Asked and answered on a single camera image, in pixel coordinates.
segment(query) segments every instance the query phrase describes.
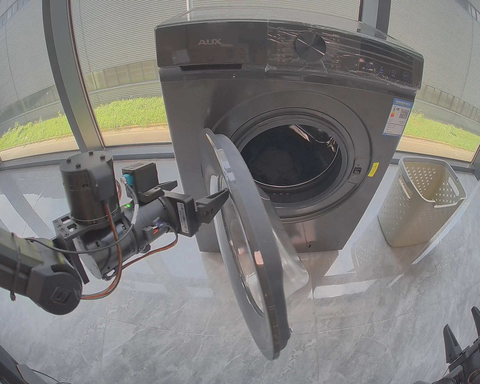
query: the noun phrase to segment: yellow warning sticker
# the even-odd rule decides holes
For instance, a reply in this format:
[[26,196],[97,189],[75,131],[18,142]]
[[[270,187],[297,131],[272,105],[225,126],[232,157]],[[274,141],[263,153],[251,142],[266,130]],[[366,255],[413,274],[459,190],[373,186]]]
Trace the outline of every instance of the yellow warning sticker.
[[372,169],[370,169],[370,173],[368,174],[368,177],[373,177],[375,175],[375,172],[377,171],[379,164],[380,163],[373,163]]

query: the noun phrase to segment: qr code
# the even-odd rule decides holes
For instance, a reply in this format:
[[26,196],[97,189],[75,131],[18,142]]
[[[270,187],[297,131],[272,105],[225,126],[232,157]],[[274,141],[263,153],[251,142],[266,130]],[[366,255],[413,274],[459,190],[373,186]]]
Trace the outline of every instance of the qr code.
[[403,108],[401,111],[400,111],[400,116],[399,116],[399,119],[408,119],[408,114],[410,113],[410,109],[405,109]]

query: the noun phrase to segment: front-loading washing machine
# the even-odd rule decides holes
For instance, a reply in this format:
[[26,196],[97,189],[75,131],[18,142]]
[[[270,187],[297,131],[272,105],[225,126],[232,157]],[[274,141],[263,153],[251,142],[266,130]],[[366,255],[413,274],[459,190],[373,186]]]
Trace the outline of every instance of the front-loading washing machine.
[[[422,56],[366,24],[285,9],[193,9],[155,38],[185,193],[206,194],[209,128],[235,144],[298,252],[342,249],[398,145]],[[213,225],[196,237],[219,251]]]
[[275,359],[308,282],[297,252],[347,242],[398,145],[423,58],[362,23],[283,9],[194,9],[155,39],[184,192],[228,191],[199,249],[221,251],[250,333]]

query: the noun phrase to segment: energy label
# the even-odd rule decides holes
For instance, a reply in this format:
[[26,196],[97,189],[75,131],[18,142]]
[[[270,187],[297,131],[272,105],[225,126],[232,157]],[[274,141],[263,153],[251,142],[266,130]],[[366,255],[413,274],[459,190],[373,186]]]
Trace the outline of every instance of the energy label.
[[392,110],[385,125],[384,135],[401,136],[405,126],[407,125],[408,117],[412,111],[413,102],[401,99],[393,101]]

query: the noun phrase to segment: aux logo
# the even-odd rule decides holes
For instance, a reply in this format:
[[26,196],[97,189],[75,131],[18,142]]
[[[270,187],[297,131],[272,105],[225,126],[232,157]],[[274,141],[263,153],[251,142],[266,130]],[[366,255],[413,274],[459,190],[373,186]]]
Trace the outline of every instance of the aux logo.
[[197,45],[213,45],[213,44],[220,44],[221,39],[207,39],[207,40],[200,40],[200,42]]

